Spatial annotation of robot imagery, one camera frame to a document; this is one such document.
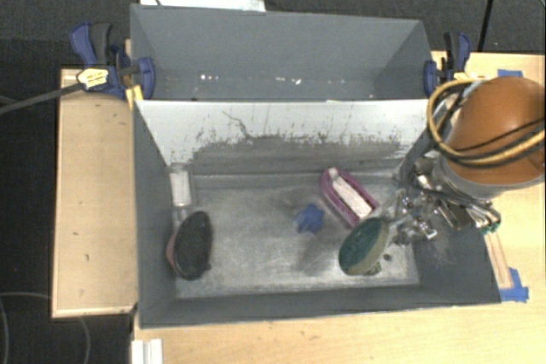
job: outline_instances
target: blue object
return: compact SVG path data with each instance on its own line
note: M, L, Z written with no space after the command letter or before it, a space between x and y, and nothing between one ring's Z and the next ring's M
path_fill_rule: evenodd
M497 70L497 76L499 78L502 78L503 76L515 76L517 78L523 78L523 72L521 72L520 70L502 70L499 68Z
M322 216L324 216L323 210L318 209L313 204L308 204L294 218L294 222L298 225L298 232L308 231L314 234L322 227Z
M100 64L101 68L108 71L107 84L92 88L84 87L84 91L100 92L123 100L127 87L124 85L121 75L128 74L127 70L123 72L123 69L131 67L131 59L119 46L109 45L110 27L108 23L96 24L95 27L88 21L80 23L70 32L70 45L73 51L82 59L85 68ZM105 65L107 64L108 50L114 55L115 66ZM155 70L151 58L139 58L137 70L131 72L131 74L135 73L140 73L142 96L144 99L150 99L155 89Z
M74 53L84 62L85 68L97 64L95 50L90 38L91 24L88 21L80 23L70 32L70 45Z
M509 289L499 290L503 302L522 302L526 303L529 299L529 287L521 286L520 274L518 270L508 267L514 286Z
M425 95L430 97L433 93L436 85L438 84L438 78L436 77L436 62L427 61L425 62L425 74L423 76L423 85L425 86Z
M459 32L444 34L447 57L442 58L442 68L438 69L436 62L427 61L423 75L425 95L430 97L438 85L452 81L456 72L464 72L472 51L470 39Z
M471 45L470 38L462 32L459 32L459 50L457 50L457 58L455 60L455 68L458 72L464 72L464 67L470 58Z

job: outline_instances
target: wooden board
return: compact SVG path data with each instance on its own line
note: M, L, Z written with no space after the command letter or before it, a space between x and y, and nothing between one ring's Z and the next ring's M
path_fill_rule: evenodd
M127 313L137 302L129 108L79 91L61 99L58 126L52 315Z

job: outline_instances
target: bin floor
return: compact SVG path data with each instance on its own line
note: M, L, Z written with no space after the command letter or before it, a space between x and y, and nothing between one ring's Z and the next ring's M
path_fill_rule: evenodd
M319 176L197 177L197 209L208 213L214 233L212 268L198 280L178 279L177 298L417 284L411 246L387 247L373 276L342 272L338 251L350 229L323 201ZM359 179L379 202L394 193L386 178ZM310 203L325 211L323 227L299 234L293 220Z

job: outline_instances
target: blue plastic piece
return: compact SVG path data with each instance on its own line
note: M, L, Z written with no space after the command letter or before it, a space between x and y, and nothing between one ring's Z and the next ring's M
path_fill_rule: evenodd
M322 227L322 216L324 211L316 205L308 204L306 208L298 213L294 222L298 225L298 232L312 232L313 234Z
M423 85L425 86L425 95L427 97L430 97L430 95L433 93L438 83L438 79L436 78L436 69L437 69L436 62L434 61L425 62L425 74L423 76L423 81L424 81Z
M97 63L95 50L90 39L91 24L88 21L80 23L70 32L70 45L72 50L84 62L85 68L95 66Z
M152 59L149 57L138 59L138 68L140 68L142 97L151 99L155 90L155 70Z
M517 78L523 78L523 72L521 72L520 70L502 70L499 68L497 70L497 76L499 78L502 78L503 76L515 76Z
M459 33L459 51L456 59L456 70L458 72L464 72L464 67L467 65L467 61L470 59L470 52L472 47L470 45L470 38L468 38L462 32Z
M509 289L499 290L501 300L503 302L522 302L526 303L529 299L529 287L522 286L520 280L520 274L518 270L508 268L510 270L510 276L512 276L512 282L514 286Z

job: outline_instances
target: blue tape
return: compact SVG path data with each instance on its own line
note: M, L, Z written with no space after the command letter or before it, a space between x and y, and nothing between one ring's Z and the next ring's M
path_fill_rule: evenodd
M520 280L520 274L518 270L508 268L510 270L510 276L512 276L512 282L514 286L512 288L499 290L501 300L503 302L522 302L526 303L529 299L529 287L522 286Z
M502 70L499 68L497 70L497 76L499 78L502 78L503 76L515 76L517 78L523 78L523 72L521 72L520 70Z

